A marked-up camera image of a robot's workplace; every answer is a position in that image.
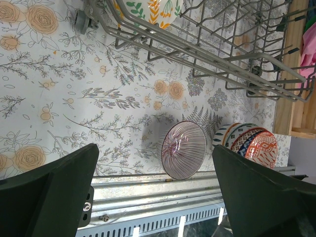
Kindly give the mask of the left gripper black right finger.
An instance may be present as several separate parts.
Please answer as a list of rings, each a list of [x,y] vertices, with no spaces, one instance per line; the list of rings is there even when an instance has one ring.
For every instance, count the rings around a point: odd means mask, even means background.
[[[314,237],[316,186],[247,160],[222,145],[212,153],[233,235]]]

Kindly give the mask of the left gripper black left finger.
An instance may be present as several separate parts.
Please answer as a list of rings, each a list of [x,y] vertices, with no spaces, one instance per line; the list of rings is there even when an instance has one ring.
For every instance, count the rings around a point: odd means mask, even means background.
[[[1,180],[2,237],[74,237],[99,157],[88,144],[63,158]]]

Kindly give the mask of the blue zigzag bowl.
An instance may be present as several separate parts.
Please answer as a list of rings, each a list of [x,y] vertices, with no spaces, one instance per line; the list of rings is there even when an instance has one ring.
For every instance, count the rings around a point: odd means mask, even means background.
[[[239,151],[246,151],[250,142],[255,138],[260,132],[266,131],[263,127],[255,127],[245,131],[240,135],[232,144],[231,150],[238,153]]]

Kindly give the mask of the red diamond patterned bowl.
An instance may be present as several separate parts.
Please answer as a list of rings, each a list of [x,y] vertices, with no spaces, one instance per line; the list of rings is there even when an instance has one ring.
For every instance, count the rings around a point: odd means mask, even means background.
[[[277,141],[274,135],[265,130],[254,137],[244,156],[246,159],[273,169],[277,159]]]

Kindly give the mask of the yellow floral bowl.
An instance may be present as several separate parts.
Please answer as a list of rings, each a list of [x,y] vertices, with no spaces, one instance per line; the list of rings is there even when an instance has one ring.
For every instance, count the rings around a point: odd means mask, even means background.
[[[166,29],[180,16],[182,0],[123,0],[127,12]]]

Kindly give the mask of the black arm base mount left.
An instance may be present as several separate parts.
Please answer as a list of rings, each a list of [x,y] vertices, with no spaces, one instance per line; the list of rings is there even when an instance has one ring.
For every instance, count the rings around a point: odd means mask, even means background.
[[[83,212],[79,221],[79,228],[85,227],[90,223],[93,207],[94,188],[89,187],[89,191],[84,203]]]

